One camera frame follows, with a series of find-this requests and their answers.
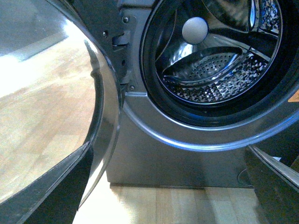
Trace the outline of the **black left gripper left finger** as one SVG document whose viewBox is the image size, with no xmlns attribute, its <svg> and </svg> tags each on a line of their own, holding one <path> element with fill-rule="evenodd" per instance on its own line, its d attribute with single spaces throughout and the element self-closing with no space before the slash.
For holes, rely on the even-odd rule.
<svg viewBox="0 0 299 224">
<path fill-rule="evenodd" d="M 2 224 L 71 224 L 88 183 L 90 142 L 0 204 Z"/>
</svg>

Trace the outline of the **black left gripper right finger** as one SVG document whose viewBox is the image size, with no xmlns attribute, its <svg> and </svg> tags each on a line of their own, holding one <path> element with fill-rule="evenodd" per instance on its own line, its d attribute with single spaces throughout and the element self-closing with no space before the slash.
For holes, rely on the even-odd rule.
<svg viewBox="0 0 299 224">
<path fill-rule="evenodd" d="M 253 145 L 245 151 L 251 184 L 271 224 L 299 222 L 299 159 L 287 166 Z"/>
</svg>

